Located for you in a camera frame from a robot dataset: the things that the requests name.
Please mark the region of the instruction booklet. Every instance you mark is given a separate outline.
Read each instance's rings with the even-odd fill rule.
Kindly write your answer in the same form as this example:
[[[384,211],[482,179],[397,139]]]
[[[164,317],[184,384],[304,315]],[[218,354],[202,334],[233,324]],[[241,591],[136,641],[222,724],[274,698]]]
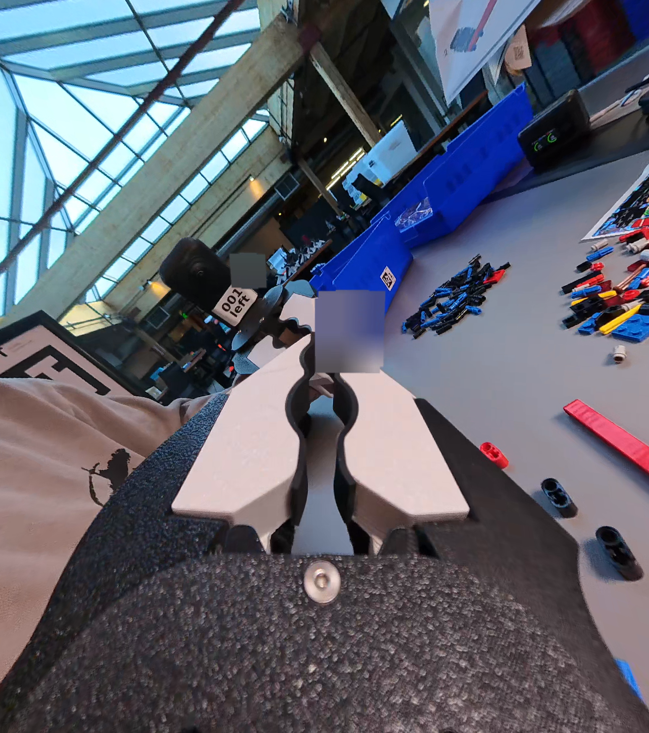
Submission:
[[[431,1],[429,19],[445,101],[451,103],[539,1]]]

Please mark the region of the long red toy beam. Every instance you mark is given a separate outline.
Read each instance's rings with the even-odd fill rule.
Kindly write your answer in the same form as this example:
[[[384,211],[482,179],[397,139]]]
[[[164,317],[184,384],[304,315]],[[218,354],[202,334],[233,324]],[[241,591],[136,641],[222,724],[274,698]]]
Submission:
[[[649,445],[601,415],[585,402],[575,399],[563,407],[564,413],[596,438],[620,453],[649,476]]]

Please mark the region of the black power bank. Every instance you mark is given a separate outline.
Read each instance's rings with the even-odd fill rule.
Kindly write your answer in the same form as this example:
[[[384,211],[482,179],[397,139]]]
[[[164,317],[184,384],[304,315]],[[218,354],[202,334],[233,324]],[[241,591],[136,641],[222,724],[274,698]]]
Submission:
[[[578,89],[571,89],[536,115],[518,135],[530,166],[544,170],[573,151],[591,131],[591,119]]]

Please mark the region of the blue toy pin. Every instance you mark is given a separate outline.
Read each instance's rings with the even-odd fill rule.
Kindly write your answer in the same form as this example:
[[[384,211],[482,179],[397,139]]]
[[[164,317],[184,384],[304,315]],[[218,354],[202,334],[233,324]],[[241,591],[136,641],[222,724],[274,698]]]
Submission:
[[[641,688],[634,676],[634,672],[632,671],[631,665],[620,658],[615,658],[615,664],[617,665],[619,671],[621,672],[621,675],[625,681],[625,683],[628,684],[628,686],[631,688],[632,692],[641,700],[644,701]]]

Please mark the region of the white storage box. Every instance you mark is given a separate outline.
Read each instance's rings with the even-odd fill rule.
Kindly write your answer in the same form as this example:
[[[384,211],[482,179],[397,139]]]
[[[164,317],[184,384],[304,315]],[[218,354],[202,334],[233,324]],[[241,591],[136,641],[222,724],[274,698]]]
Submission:
[[[373,181],[388,183],[416,157],[408,128],[400,119],[368,153],[365,171]]]

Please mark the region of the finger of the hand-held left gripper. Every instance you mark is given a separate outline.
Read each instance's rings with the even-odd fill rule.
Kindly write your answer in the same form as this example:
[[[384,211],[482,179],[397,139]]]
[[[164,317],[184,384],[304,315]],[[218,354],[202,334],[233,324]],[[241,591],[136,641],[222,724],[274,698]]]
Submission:
[[[293,294],[284,305],[284,336],[302,338],[315,331],[316,298]]]
[[[313,335],[306,335],[289,346],[276,347],[273,337],[267,336],[252,349],[252,363],[259,369],[271,362],[287,368],[300,365],[301,355],[312,345],[312,338]]]

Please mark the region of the person's beige clothing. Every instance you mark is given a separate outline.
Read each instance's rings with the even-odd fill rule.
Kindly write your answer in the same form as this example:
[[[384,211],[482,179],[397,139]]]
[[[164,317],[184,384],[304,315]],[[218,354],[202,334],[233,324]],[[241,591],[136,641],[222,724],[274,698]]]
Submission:
[[[0,682],[103,503],[210,400],[0,378]]]

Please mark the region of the small black toy connector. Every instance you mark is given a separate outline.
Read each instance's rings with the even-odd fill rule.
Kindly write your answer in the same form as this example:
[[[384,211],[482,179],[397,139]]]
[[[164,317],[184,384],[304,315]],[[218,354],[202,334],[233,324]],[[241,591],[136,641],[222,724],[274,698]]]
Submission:
[[[641,565],[616,528],[601,526],[596,529],[595,536],[608,561],[623,580],[634,582],[643,578]]]
[[[541,490],[550,504],[563,518],[574,518],[578,508],[563,485],[555,478],[546,478],[541,482]]]

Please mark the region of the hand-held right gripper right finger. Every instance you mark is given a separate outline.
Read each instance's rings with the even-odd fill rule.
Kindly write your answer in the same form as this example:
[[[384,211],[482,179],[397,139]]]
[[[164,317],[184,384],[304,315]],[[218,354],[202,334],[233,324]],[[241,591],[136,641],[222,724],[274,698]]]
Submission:
[[[416,398],[384,372],[333,375],[342,422],[335,501],[355,545],[393,530],[465,520],[469,505]]]

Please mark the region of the pile of mixed toy bricks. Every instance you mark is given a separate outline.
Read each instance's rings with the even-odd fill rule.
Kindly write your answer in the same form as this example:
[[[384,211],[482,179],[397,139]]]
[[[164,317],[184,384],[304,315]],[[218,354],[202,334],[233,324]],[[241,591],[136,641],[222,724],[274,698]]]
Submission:
[[[565,331],[609,336],[626,344],[649,339],[649,218],[627,231],[600,237],[563,286]]]

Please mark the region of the pile of blue black pins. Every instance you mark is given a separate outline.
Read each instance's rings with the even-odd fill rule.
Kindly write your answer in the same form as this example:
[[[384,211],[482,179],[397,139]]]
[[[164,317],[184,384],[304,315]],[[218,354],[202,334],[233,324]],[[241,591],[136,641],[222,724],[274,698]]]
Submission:
[[[498,284],[511,267],[506,262],[495,268],[489,262],[482,263],[478,254],[452,277],[436,287],[417,310],[401,325],[401,333],[419,339],[426,333],[443,335],[452,330],[465,317],[479,316],[486,293]]]

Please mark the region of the labelled blue storage bin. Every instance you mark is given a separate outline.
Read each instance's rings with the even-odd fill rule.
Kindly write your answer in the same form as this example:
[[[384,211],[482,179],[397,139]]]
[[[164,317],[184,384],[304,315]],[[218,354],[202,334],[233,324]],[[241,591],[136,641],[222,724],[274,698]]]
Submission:
[[[401,233],[389,218],[383,218],[313,271],[310,284],[316,292],[382,292],[387,312],[412,262]]]

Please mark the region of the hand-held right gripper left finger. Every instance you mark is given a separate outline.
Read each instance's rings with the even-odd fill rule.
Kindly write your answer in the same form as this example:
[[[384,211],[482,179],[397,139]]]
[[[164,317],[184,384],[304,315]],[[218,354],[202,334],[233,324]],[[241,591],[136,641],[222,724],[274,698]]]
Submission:
[[[171,509],[254,529],[272,545],[308,497],[311,335],[230,392]]]

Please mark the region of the shiny clear plastic bag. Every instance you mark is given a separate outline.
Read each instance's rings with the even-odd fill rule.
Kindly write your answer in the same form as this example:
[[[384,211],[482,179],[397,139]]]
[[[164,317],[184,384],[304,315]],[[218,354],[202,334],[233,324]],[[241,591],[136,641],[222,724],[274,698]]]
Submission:
[[[429,197],[425,197],[405,209],[395,220],[395,225],[400,232],[423,223],[432,215],[432,207]]]

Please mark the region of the black white printed board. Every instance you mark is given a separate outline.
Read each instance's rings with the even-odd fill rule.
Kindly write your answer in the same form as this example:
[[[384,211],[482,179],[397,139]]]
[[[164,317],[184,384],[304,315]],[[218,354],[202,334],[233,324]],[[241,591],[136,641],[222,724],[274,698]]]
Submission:
[[[146,398],[43,311],[0,328],[0,378],[51,380],[97,396]]]

